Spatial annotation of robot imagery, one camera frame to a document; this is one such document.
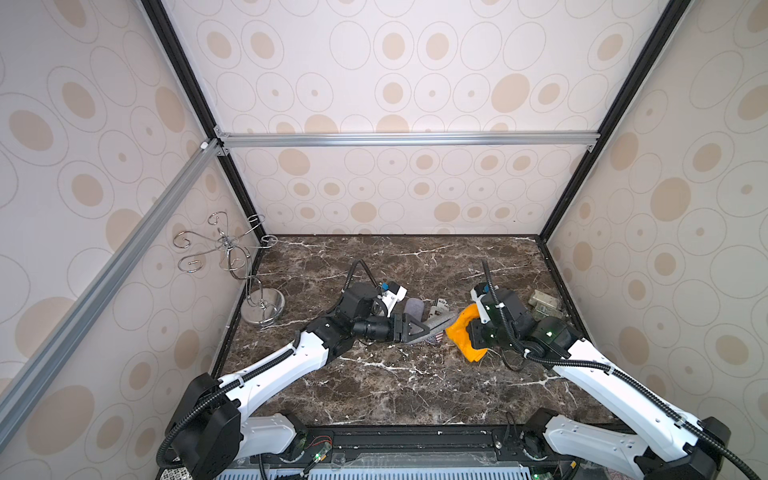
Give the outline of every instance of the black motor housing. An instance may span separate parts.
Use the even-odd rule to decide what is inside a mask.
[[[571,356],[568,349],[581,337],[576,329],[562,319],[548,316],[538,323],[528,339],[544,347],[545,358],[559,360]]]
[[[720,420],[707,417],[699,421],[699,427],[722,446],[728,446],[730,429]],[[723,468],[723,456],[710,444],[698,440],[696,445],[685,444],[688,455],[672,462],[665,462],[650,448],[634,462],[645,474],[644,480],[715,480]]]
[[[179,401],[165,434],[192,409],[200,397],[218,390],[219,382],[204,373],[190,382]],[[229,466],[240,451],[240,411],[227,396],[202,412],[188,427],[183,429],[170,444],[167,460],[178,455],[195,480],[216,478]]]
[[[475,292],[483,295],[480,303],[482,308],[491,319],[490,323],[482,323],[480,319],[475,319],[467,325],[469,340],[474,349],[484,349],[499,345],[504,350],[512,349],[512,345],[507,337],[507,329],[504,326],[502,315],[496,308],[493,296],[487,292],[488,285],[480,283],[475,286]],[[524,339],[535,327],[536,320],[523,302],[520,301],[518,294],[505,288],[496,289],[496,296],[502,307],[507,321],[515,332],[518,340]]]
[[[379,295],[373,285],[355,282],[344,290],[336,314],[349,322],[349,328],[359,319],[367,319],[372,314],[373,302]]]

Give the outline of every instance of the red wire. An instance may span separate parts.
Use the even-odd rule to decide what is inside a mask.
[[[333,440],[331,440],[331,438],[328,435],[319,435],[319,436],[315,437],[315,439],[312,441],[312,445],[310,445],[310,447],[314,447],[314,446],[320,445],[323,442],[328,442],[330,445],[333,445]]]

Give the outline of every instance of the black cable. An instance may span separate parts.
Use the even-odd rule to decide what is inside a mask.
[[[510,322],[507,321],[507,316],[504,313],[504,308],[499,307],[501,302],[498,301],[498,295],[496,294],[496,288],[493,286],[491,271],[488,268],[487,261],[485,260],[482,261],[482,268],[483,268],[483,271],[485,272],[485,281],[488,284],[488,291],[491,293],[491,297],[493,298],[496,308],[498,308],[498,311],[502,317],[502,323],[504,324],[504,328],[507,332],[507,336],[509,337],[509,342],[512,345],[512,348],[515,349],[515,351],[517,351],[520,355],[522,355],[524,359],[529,359],[533,362],[540,363],[543,366],[547,366],[549,368],[552,368],[554,366],[577,366],[584,369],[597,369],[606,373],[610,372],[611,375],[616,375],[616,377],[618,377],[621,380],[624,380],[625,383],[627,383],[629,386],[637,390],[644,397],[649,399],[656,407],[659,408],[659,410],[664,412],[664,414],[669,418],[673,419],[675,423],[678,424],[681,428],[684,428],[688,432],[693,433],[700,440],[709,444],[709,446],[711,446],[714,450],[720,453],[723,457],[727,458],[739,470],[741,470],[741,472],[749,480],[760,480],[760,477],[757,475],[757,473],[755,473],[755,471],[752,470],[750,466],[744,462],[744,460],[737,457],[736,454],[731,452],[729,449],[726,449],[716,439],[713,439],[707,433],[700,430],[695,425],[692,425],[681,414],[674,411],[664,400],[660,399],[658,396],[656,396],[655,393],[647,389],[645,385],[638,382],[637,380],[629,376],[627,373],[624,373],[618,369],[614,369],[614,367],[611,367],[604,363],[592,362],[587,360],[550,360],[550,359],[543,359],[541,357],[538,357],[535,354],[531,353],[530,351],[526,352],[525,351],[526,348],[523,346],[520,340],[518,340],[518,337],[515,335],[515,331],[513,330],[512,325],[510,324]]]
[[[296,337],[293,341],[294,349],[298,346],[297,340],[299,337]],[[288,349],[285,352],[281,353],[278,357],[271,359],[269,362],[263,364],[262,366],[259,366],[255,368],[254,370],[246,373],[243,375],[243,382],[247,382],[248,380],[252,379],[253,377],[256,377],[258,375],[261,375],[262,373],[266,372],[267,370],[271,369],[278,363],[282,362],[289,356],[293,355],[295,350]],[[234,390],[240,386],[240,382],[235,380],[234,382],[231,382],[224,387],[221,387],[219,390],[217,390],[214,394],[208,396],[204,400],[200,401],[195,407],[187,413],[174,427],[168,432],[168,435],[165,436],[165,439],[160,444],[160,448],[157,449],[157,454],[155,455],[155,461],[157,462],[157,466],[160,468],[180,468],[183,467],[184,464],[180,460],[178,462],[172,461],[169,462],[165,459],[165,454],[170,448],[170,444],[172,441],[174,441],[182,430],[184,430],[186,427],[189,426],[189,424],[194,420],[199,414],[201,414],[205,409],[211,407],[214,402],[221,399],[221,397],[225,396],[230,390]]]
[[[362,265],[362,268],[368,273],[368,278],[371,279],[371,283],[373,283],[373,286],[376,288],[379,288],[379,284],[376,282],[376,279],[373,278],[373,273],[371,273],[371,269],[368,268],[368,265],[366,264],[366,261],[362,258],[354,259],[352,262],[352,266],[349,268],[349,272],[346,274],[346,282],[344,282],[344,290],[349,288],[349,284],[352,283],[352,275],[355,274],[355,270],[357,270],[357,266]]]
[[[573,468],[571,468],[571,471],[568,472],[565,475],[561,474],[560,480],[571,480],[573,477],[576,476],[576,472],[578,472],[578,468],[581,467],[581,458],[574,457],[573,462],[576,464]]]
[[[376,297],[375,299],[373,299],[373,301],[376,302],[376,305],[378,305],[379,308],[382,310],[382,312],[384,312],[384,314],[386,315],[387,311],[386,311],[386,304],[384,303],[384,300]]]
[[[266,470],[264,469],[264,454],[259,454],[259,473],[261,474],[261,480],[266,480]]]
[[[502,438],[502,445],[507,445],[507,440],[509,440],[510,427],[515,430],[515,436],[513,438],[515,439],[515,444],[519,445],[520,435],[518,434],[518,420],[509,410],[504,412],[504,420],[507,421],[507,428],[504,431],[504,437]]]
[[[328,435],[323,435],[323,436],[327,437],[328,439],[327,439],[327,440],[322,440],[322,441],[320,441],[320,442],[314,442],[314,441],[313,441],[313,444],[312,444],[312,445],[310,445],[310,447],[314,447],[314,446],[318,446],[318,445],[320,445],[320,444],[323,444],[323,443],[327,443],[327,444],[328,444],[328,449],[330,450],[330,449],[333,447],[333,442],[331,441],[331,438],[330,438],[330,437],[328,437]],[[326,457],[325,455],[323,455],[322,457],[319,457],[319,456],[317,456],[317,455],[315,455],[315,459],[314,459],[314,460],[312,460],[312,461],[311,461],[311,463],[310,463],[309,465],[307,465],[306,467],[304,467],[304,470],[302,470],[302,471],[301,471],[301,474],[300,474],[300,475],[298,475],[300,478],[305,478],[306,476],[308,476],[308,474],[310,473],[310,470],[312,470],[313,468],[315,468],[315,465],[317,465],[318,463],[320,463],[320,462],[321,462],[321,461],[322,461],[322,460],[323,460],[323,459]]]
[[[508,369],[510,369],[512,372],[515,372],[515,373],[522,372],[523,369],[525,368],[525,359],[523,359],[523,361],[522,361],[522,363],[520,363],[519,367],[513,368],[511,365],[509,365],[509,361],[507,360],[507,357],[504,356],[504,352],[505,352],[505,350],[503,350],[503,349],[500,349],[498,351],[498,354],[500,356],[502,356],[502,362],[504,362],[504,366],[507,367]]]
[[[362,258],[353,260],[352,265],[349,266],[349,270],[347,270],[346,272],[346,279],[344,280],[344,287],[341,289],[342,293],[344,293],[346,289],[349,288],[349,285],[352,283],[352,277],[355,275],[355,270],[357,270],[357,266],[360,263],[362,264],[362,268],[365,269],[366,273],[368,273],[368,278],[371,280],[371,283],[373,283],[373,286],[376,287],[376,290],[378,290],[379,293],[381,293],[381,286],[376,282],[376,279],[373,278],[373,273],[371,273],[371,269],[368,268],[368,265],[366,264],[365,260],[363,260]],[[336,301],[336,303],[334,303],[333,306],[326,311],[326,315],[332,313],[333,310],[335,310],[339,305],[341,305],[341,299],[342,297],[339,296],[339,299]]]

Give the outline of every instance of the orange cloth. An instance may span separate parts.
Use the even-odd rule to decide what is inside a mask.
[[[462,351],[470,362],[478,362],[488,352],[488,349],[473,349],[472,342],[469,341],[467,325],[476,318],[480,318],[480,314],[478,313],[477,304],[473,303],[461,312],[453,325],[445,329],[445,334],[448,335],[448,338],[453,340],[453,343],[458,346],[458,349]]]

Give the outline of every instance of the black frame edge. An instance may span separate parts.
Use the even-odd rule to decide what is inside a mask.
[[[184,89],[184,93],[187,94],[190,104],[194,109],[197,118],[200,120],[200,124],[203,126],[203,131],[208,138],[218,138],[221,140],[216,132],[216,119],[213,113],[211,113],[208,103],[205,101],[205,95],[200,88],[200,83],[194,75],[192,66],[187,59],[187,55],[184,53],[184,47],[179,41],[173,24],[170,22],[168,13],[163,6],[161,0],[141,0],[141,4],[144,6],[144,10],[147,13],[147,17],[152,23],[157,38],[160,39],[160,43],[163,45],[165,54],[173,66],[176,76],[181,83],[181,87]],[[224,174],[227,176],[227,180],[230,182],[232,190],[240,202],[240,206],[243,208],[243,212],[246,217],[255,218],[254,222],[251,222],[251,226],[258,222],[258,217],[254,217],[257,214],[256,208],[253,205],[253,201],[250,199],[250,195],[245,188],[245,183],[240,173],[235,167],[235,163],[232,160],[232,156],[225,148],[223,150],[226,154],[219,157],[221,168],[224,170]],[[262,226],[256,228],[256,233],[259,238],[266,235],[266,231]]]
[[[552,254],[549,252],[547,243],[544,242],[544,240],[539,235],[537,235],[535,239],[538,251],[541,253],[541,257],[544,259],[544,264],[547,266],[549,274],[552,275],[554,285],[557,287],[558,292],[560,293],[560,298],[563,300],[565,309],[573,320],[574,326],[584,335],[584,338],[591,341],[589,338],[589,333],[584,326],[584,321],[581,319],[581,315],[579,315],[578,310],[576,310],[576,303],[574,303],[574,300],[571,297],[571,293],[568,291],[568,287],[565,285],[563,277],[560,275],[558,266],[554,263],[554,258],[552,258]]]
[[[582,157],[576,171],[568,181],[568,185],[563,191],[563,194],[560,196],[557,205],[555,205],[552,214],[547,219],[547,223],[541,230],[539,236],[541,237],[542,243],[546,244],[554,233],[560,220],[562,220],[562,217],[565,215],[565,211],[576,197],[576,193],[578,193],[581,185],[586,181],[594,162],[600,157],[606,144],[611,139],[611,135],[621,122],[621,118],[624,116],[624,113],[629,108],[635,95],[640,90],[645,78],[656,63],[664,46],[667,44],[667,40],[677,27],[677,23],[683,17],[683,14],[690,3],[691,0],[670,0],[670,2],[667,3],[667,7],[659,17],[659,21],[656,23],[648,40],[645,42],[645,46],[637,57],[637,60],[634,62],[627,79],[621,86],[621,90],[619,90],[619,93],[616,95],[614,103],[611,105],[611,108],[608,109],[607,115],[603,119],[600,128],[598,128],[598,133],[600,134],[598,142],[594,145],[591,151],[587,151]]]
[[[259,271],[259,266],[261,266],[261,259],[264,258],[265,250],[259,249],[256,252],[256,256],[253,259],[253,266],[251,267],[251,275],[256,275]],[[214,362],[214,367],[211,370],[210,376],[214,377],[215,379],[219,378],[223,372],[224,364],[227,362],[227,357],[230,355],[230,348],[232,348],[232,342],[235,339],[235,334],[237,333],[237,328],[240,326],[240,307],[243,305],[243,302],[245,301],[246,286],[243,285],[243,291],[240,293],[240,298],[237,301],[237,308],[235,308],[234,314],[232,315],[232,318],[230,319],[229,327],[227,328],[227,333],[224,335],[224,340],[221,343],[221,348],[219,348],[219,353],[216,355],[216,361]]]

